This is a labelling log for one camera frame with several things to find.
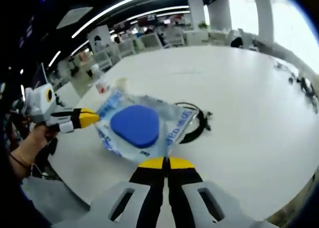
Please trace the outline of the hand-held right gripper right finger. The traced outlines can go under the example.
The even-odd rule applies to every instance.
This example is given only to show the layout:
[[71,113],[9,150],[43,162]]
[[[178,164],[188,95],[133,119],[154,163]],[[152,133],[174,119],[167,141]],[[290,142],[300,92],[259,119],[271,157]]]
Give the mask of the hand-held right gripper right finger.
[[167,159],[169,204],[177,228],[250,228],[239,202],[211,181],[203,181],[187,160]]

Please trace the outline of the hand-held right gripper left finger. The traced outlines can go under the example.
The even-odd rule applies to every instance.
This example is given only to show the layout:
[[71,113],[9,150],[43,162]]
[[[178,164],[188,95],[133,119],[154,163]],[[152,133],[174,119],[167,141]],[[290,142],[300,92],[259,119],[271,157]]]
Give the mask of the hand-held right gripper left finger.
[[96,198],[88,213],[90,228],[154,228],[163,201],[165,158],[138,165],[129,181]]

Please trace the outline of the person's left hand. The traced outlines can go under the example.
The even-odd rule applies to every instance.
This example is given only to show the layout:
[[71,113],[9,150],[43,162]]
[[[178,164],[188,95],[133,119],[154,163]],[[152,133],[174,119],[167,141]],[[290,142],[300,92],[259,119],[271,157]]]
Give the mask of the person's left hand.
[[36,125],[30,133],[32,144],[37,149],[44,148],[56,136],[57,132],[50,130],[43,124]]

